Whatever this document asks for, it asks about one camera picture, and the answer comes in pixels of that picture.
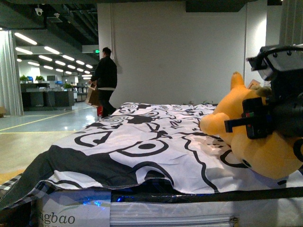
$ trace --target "cartoon print fabric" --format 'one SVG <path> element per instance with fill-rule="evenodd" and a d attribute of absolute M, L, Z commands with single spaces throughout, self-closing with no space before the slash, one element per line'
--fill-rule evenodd
<path fill-rule="evenodd" d="M 55 189 L 129 188 L 166 179 L 182 193 L 213 194 L 302 187 L 299 171 L 271 180 L 239 163 L 199 121 L 213 105 L 125 103 L 110 117 L 54 143 L 0 200 L 0 209 Z"/>

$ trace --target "man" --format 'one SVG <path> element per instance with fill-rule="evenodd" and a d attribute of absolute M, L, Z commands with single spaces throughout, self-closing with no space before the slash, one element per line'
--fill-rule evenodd
<path fill-rule="evenodd" d="M 110 58 L 111 50 L 107 47 L 102 50 L 95 74 L 89 80 L 89 84 L 97 81 L 99 102 L 103 106 L 103 117 L 112 114 L 116 109 L 109 103 L 109 99 L 117 86 L 117 66 Z"/>

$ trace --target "potted plant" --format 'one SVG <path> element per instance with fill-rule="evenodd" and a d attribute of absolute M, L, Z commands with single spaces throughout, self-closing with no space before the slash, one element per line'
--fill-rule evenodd
<path fill-rule="evenodd" d="M 38 81 L 38 83 L 42 83 L 42 81 L 45 81 L 43 76 L 36 76 L 36 81 Z"/>
<path fill-rule="evenodd" d="M 65 84 L 63 85 L 63 87 L 64 87 L 66 90 L 68 90 L 68 91 L 71 91 L 71 89 L 73 88 L 73 86 L 72 86 L 71 84 L 69 84 L 69 83 L 65 83 Z"/>
<path fill-rule="evenodd" d="M 22 77 L 20 77 L 20 82 L 21 84 L 26 84 L 28 82 L 28 78 L 25 75 L 22 75 Z"/>

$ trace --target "security camera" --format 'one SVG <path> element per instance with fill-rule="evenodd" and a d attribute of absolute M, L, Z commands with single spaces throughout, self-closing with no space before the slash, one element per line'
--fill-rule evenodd
<path fill-rule="evenodd" d="M 43 10 L 41 8 L 35 8 L 35 10 L 38 16 L 42 15 Z"/>

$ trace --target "black pants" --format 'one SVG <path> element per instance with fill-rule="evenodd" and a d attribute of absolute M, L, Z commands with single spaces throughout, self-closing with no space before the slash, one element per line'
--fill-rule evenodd
<path fill-rule="evenodd" d="M 107 117 L 112 114 L 116 109 L 109 103 L 109 99 L 114 91 L 105 91 L 98 89 L 99 102 L 103 106 L 102 117 Z"/>

